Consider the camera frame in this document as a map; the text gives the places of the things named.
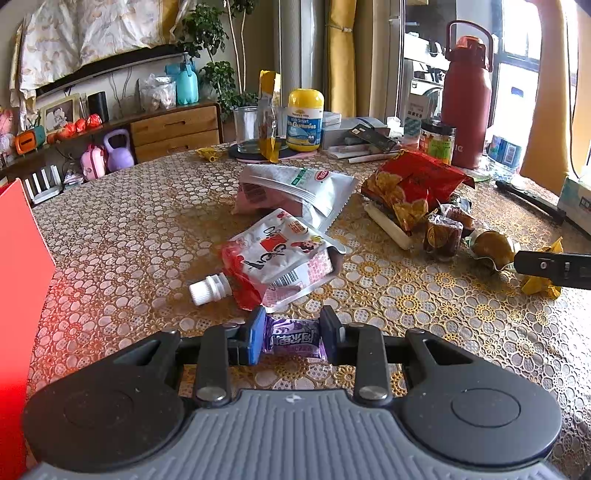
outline purple candy wrapper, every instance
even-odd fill
[[[274,319],[268,315],[263,351],[326,360],[318,320]]]

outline white bottle cap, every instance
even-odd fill
[[[226,276],[220,273],[210,275],[205,277],[205,280],[189,285],[189,293],[193,303],[199,306],[232,295],[232,289]]]

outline wooden cabinet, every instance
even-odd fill
[[[181,107],[131,124],[139,163],[223,141],[219,106],[212,103]]]

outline green leaves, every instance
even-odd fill
[[[242,13],[246,11],[247,15],[250,15],[255,9],[257,0],[234,0],[232,2],[232,13]]]
[[[254,92],[236,92],[234,69],[228,61],[210,61],[199,70],[202,81],[208,82],[217,91],[217,101],[222,108],[222,121],[226,121],[232,110],[240,106],[256,105],[258,95]]]
[[[234,69],[229,61],[210,61],[201,70],[201,78],[212,86],[225,85],[224,90],[236,90]]]
[[[258,0],[231,0],[230,10],[235,13],[250,15]],[[256,93],[236,92],[236,76],[232,65],[228,61],[213,61],[218,50],[225,51],[228,35],[222,27],[220,16],[224,10],[207,4],[197,4],[183,18],[183,30],[179,35],[177,47],[192,57],[201,57],[201,51],[206,50],[212,61],[199,70],[202,82],[207,82],[217,91],[217,101],[222,108],[222,120],[232,115],[232,110],[241,106],[256,105]]]
[[[223,10],[207,4],[197,4],[183,18],[183,31],[177,46],[192,57],[201,57],[200,51],[207,50],[213,57],[218,50],[226,49],[229,38],[223,29],[220,16]]]

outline black speaker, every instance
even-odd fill
[[[107,98],[104,92],[93,93],[88,96],[88,114],[98,113],[103,123],[109,121],[109,109],[107,108]]]

